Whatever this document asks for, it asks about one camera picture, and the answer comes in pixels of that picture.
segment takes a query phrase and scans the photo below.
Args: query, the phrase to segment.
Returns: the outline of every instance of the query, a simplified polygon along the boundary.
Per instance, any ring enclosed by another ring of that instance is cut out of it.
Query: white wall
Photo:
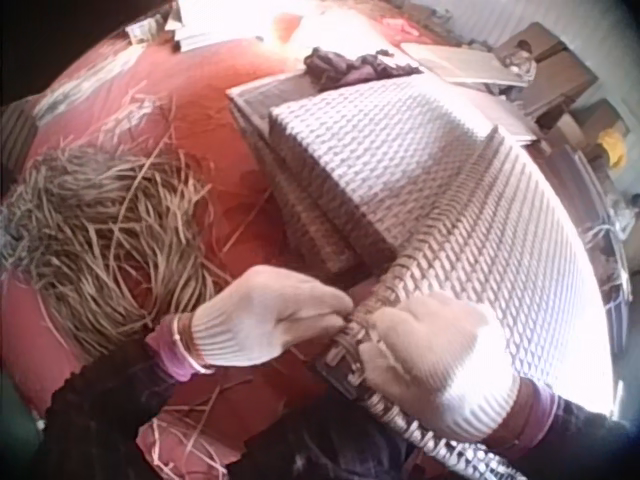
[[[411,0],[453,13],[458,34],[498,45],[537,21],[558,35],[600,78],[579,106],[607,98],[627,122],[629,162],[618,188],[640,192],[640,41],[616,0]]]

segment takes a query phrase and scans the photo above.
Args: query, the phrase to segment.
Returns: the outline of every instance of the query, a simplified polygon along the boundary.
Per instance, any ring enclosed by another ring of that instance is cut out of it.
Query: glove
[[[379,340],[359,347],[367,382],[425,427],[476,442],[511,410],[520,377],[491,308],[435,292],[369,321]]]
[[[257,266],[198,307],[182,345],[200,366],[257,365],[295,343],[336,333],[352,309],[346,293],[318,280]]]

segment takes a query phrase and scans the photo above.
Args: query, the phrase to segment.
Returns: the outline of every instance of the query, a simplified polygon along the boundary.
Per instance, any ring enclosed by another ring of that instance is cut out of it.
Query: dried reed
[[[0,209],[0,266],[29,278],[91,360],[225,282],[202,247],[208,188],[184,155],[47,152]]]

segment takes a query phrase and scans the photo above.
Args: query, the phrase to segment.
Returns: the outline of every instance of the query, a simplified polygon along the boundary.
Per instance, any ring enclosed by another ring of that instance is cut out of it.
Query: dark sleeve
[[[136,437],[165,405],[175,383],[144,340],[123,344],[85,366],[53,394],[34,478],[160,478]]]
[[[558,398],[545,436],[511,464],[529,480],[623,478],[632,443],[626,425]]]
[[[227,466],[230,480],[400,480],[414,450],[338,392],[283,415]]]

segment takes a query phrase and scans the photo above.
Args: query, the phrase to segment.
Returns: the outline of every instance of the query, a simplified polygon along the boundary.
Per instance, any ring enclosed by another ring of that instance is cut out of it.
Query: bracelet
[[[182,339],[180,338],[180,334],[178,333],[178,320],[179,320],[179,318],[180,318],[180,316],[176,315],[175,318],[173,318],[173,320],[171,321],[171,333],[173,335],[173,341],[178,345],[178,350],[180,350],[180,353],[182,353],[182,355],[187,359],[189,364],[198,373],[204,373],[204,374],[213,373],[215,371],[215,368],[207,369],[207,368],[203,367],[198,362],[196,362],[193,359],[193,357],[191,357],[191,355],[189,355],[189,352],[187,352],[187,349],[184,348],[184,344],[182,343]]]

